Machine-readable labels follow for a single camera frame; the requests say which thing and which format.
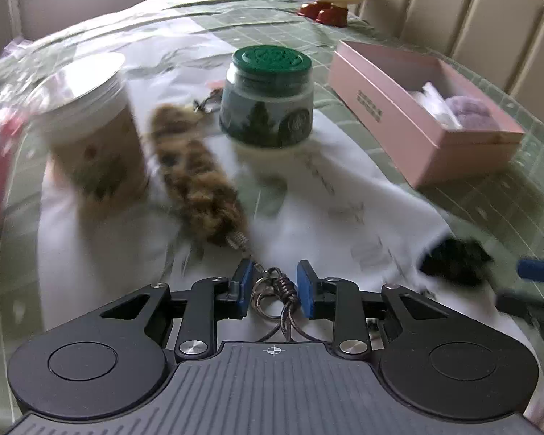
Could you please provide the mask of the black fabric flower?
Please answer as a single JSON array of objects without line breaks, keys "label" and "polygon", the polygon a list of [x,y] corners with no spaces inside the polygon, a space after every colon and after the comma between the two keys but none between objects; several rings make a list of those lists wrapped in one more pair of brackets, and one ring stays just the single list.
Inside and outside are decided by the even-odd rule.
[{"label": "black fabric flower", "polygon": [[493,258],[475,239],[445,238],[431,248],[419,265],[421,273],[462,288],[479,288]]}]

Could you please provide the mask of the leopard fur keychain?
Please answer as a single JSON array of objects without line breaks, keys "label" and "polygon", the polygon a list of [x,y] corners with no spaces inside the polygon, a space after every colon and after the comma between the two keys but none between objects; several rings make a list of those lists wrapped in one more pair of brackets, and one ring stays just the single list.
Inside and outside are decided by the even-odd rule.
[{"label": "leopard fur keychain", "polygon": [[147,136],[159,174],[195,244],[232,248],[255,259],[239,193],[205,142],[203,115],[189,107],[154,109]]}]

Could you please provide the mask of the white tissue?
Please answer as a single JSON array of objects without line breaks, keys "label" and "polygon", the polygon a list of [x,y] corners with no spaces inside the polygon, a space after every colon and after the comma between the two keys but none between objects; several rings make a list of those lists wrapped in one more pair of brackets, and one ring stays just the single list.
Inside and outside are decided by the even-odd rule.
[{"label": "white tissue", "polygon": [[420,104],[444,129],[458,131],[463,126],[447,105],[445,99],[431,82],[425,83],[420,90],[410,91],[410,96]]}]

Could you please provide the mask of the lilac puff in box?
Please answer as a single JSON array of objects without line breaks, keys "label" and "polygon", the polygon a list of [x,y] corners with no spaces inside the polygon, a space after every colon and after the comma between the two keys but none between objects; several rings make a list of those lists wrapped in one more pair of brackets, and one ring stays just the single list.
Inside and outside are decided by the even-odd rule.
[{"label": "lilac puff in box", "polygon": [[498,131],[500,129],[489,107],[479,99],[455,95],[446,98],[445,104],[464,130]]}]

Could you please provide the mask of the pink cardboard box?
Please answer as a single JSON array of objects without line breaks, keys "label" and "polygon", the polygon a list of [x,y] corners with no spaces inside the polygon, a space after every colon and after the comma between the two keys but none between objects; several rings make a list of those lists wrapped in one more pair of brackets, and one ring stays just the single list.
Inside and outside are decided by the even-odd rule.
[{"label": "pink cardboard box", "polygon": [[[328,80],[412,187],[500,171],[524,135],[487,95],[433,56],[342,40]],[[427,84],[442,99],[460,97],[489,114],[489,123],[482,128],[443,126],[417,102]]]}]

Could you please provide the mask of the white lidded jar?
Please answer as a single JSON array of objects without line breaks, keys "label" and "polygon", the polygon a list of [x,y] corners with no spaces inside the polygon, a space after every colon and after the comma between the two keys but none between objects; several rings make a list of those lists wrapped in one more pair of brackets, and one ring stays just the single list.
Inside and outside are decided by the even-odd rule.
[{"label": "white lidded jar", "polygon": [[83,210],[119,209],[148,185],[124,62],[116,52],[75,59],[42,80],[25,102],[30,127],[50,151],[47,181]]}]

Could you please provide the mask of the green lidded jar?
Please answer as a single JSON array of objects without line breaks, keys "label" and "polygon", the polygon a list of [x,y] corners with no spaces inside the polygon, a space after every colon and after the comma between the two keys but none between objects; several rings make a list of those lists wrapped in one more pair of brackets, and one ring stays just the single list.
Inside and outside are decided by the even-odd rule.
[{"label": "green lidded jar", "polygon": [[236,50],[222,94],[222,131],[261,148],[285,148],[306,140],[312,130],[311,70],[311,59],[289,47]]}]

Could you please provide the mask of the beige padded chair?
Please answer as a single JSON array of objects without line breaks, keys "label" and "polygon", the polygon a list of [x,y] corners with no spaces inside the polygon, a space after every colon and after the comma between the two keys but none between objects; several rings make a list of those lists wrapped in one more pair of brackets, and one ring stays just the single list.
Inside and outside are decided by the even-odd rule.
[{"label": "beige padded chair", "polygon": [[359,16],[451,57],[544,122],[544,0],[366,0]]}]

